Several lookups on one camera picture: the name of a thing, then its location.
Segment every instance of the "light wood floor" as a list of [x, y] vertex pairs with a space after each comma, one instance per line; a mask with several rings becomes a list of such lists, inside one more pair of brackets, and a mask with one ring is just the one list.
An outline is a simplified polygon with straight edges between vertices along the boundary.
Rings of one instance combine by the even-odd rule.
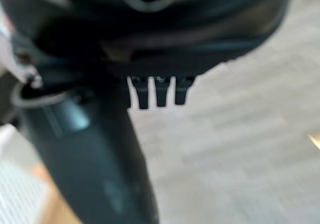
[[320, 223], [320, 0], [172, 103], [130, 110], [162, 224]]

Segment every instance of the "wooden floor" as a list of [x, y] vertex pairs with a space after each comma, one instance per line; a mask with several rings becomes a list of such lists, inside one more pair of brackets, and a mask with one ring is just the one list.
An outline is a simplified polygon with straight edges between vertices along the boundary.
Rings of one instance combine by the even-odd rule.
[[130, 110], [162, 224], [320, 224], [320, 0], [172, 102]]

